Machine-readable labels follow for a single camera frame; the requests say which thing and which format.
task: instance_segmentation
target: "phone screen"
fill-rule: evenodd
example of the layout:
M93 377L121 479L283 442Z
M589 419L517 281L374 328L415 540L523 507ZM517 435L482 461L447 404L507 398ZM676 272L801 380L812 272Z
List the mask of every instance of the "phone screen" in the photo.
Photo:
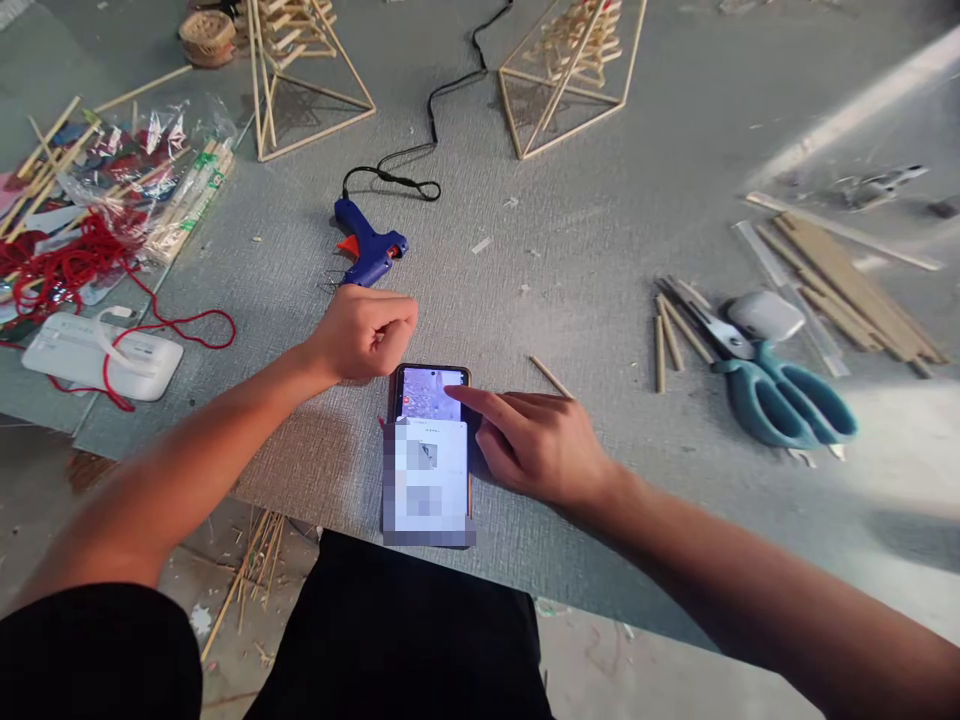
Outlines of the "phone screen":
M402 365L397 373L391 458L384 458L384 543L473 545L467 423L444 392L469 385L463 368Z
M463 408L443 388L446 385L466 384L467 377L463 370L405 366L403 376L397 383L400 402L397 404L395 420L407 417L460 422L463 420Z

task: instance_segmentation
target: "glue gun trigger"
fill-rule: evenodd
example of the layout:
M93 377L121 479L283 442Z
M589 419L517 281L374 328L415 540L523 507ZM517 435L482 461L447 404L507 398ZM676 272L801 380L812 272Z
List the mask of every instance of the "glue gun trigger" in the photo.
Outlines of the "glue gun trigger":
M342 243L337 243L337 249L350 253L357 260L360 259L360 243L357 242L356 235L351 235L347 238L344 238Z

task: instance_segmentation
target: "gray table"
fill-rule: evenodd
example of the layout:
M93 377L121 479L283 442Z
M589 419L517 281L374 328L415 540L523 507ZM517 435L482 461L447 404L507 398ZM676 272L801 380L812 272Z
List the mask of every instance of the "gray table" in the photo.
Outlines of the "gray table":
M148 5L134 2L130 12ZM544 5L521 0L484 37L494 63ZM761 282L755 260L727 230L760 217L737 199L746 190L797 196L845 175L928 164L933 171L911 186L913 199L843 220L956 263L956 223L934 223L920 208L925 196L960 188L960 85L950 82L960 44L954 39L910 62L960 19L942 5L849 0L837 10L782 0L723 17L708 2L652 1L629 106L523 164L492 79L445 98L440 149L406 168L438 179L441 202L352 193L375 226L411 241L411 253L380 285L420 301L407 358L467 365L485 388L549 391L526 359L537 354L591 412L614 457L960 641L955 367L922 382L885 357L848 353L854 375L837 385L860 417L862 437L849 462L823 452L814 472L747 438L731 420L722 380L692 354L690 369L671 375L662 397L652 392L650 362L658 274L693 280L714 299ZM340 236L329 225L341 176L425 137L423 99L472 67L464 36L496 6L338 6L337 30L378 114L268 165L253 160L248 139L216 207L161 288L173 316L229 310L237 343L221 352L189 347L166 396L132 416L97 400L80 422L87 403L53 395L39 381L29 395L20 386L5 392L0 411L74 430L78 447L119 459L306 337L329 302L328 273L348 265L334 255ZM66 12L54 8L54 15ZM424 27L433 42L418 39ZM179 62L163 47L152 75ZM17 62L23 59L0 67L10 72ZM50 107L69 95L48 92L29 90ZM791 168L799 187L773 177ZM510 197L517 207L504 207ZM805 202L817 207L813 197ZM472 254L487 236L492 244ZM874 265L889 292L957 354L957 265L935 274ZM522 284L531 290L521 293ZM816 362L798 341L784 352ZM26 377L8 357L0 362L4 387ZM307 403L258 453L236 495L379 541L377 416L386 388L386 381L338 387ZM68 415L69 423L60 422ZM478 547L408 552L709 647L652 582L552 511L484 481L474 498Z

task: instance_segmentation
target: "fist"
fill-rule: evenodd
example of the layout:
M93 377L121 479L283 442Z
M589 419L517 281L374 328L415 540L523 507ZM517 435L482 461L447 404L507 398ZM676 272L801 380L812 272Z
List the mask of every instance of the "fist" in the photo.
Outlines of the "fist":
M387 290L343 285L301 349L331 384L389 375L417 327L417 301Z

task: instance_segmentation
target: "person's right hand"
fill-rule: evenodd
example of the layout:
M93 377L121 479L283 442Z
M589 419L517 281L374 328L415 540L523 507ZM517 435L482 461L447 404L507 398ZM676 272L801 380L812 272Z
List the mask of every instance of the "person's right hand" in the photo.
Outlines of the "person's right hand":
M483 416L477 445L502 485L574 510L592 503L625 472L600 446L576 400L447 386L447 395Z

